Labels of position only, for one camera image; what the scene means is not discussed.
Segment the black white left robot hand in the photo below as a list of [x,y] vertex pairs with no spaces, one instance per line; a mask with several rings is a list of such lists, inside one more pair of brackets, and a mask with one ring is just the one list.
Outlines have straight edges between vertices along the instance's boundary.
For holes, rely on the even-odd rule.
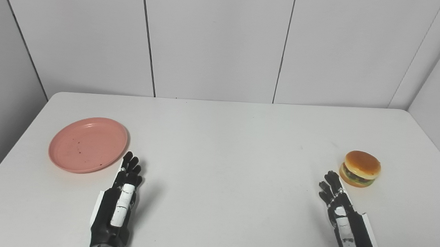
[[139,158],[128,151],[112,186],[102,193],[92,221],[89,247],[126,247],[137,189],[143,178]]

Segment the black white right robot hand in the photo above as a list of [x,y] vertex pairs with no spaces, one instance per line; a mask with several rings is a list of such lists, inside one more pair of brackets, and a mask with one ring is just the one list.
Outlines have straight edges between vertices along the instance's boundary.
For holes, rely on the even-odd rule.
[[355,211],[340,176],[329,171],[319,187],[338,247],[375,247],[366,214]]

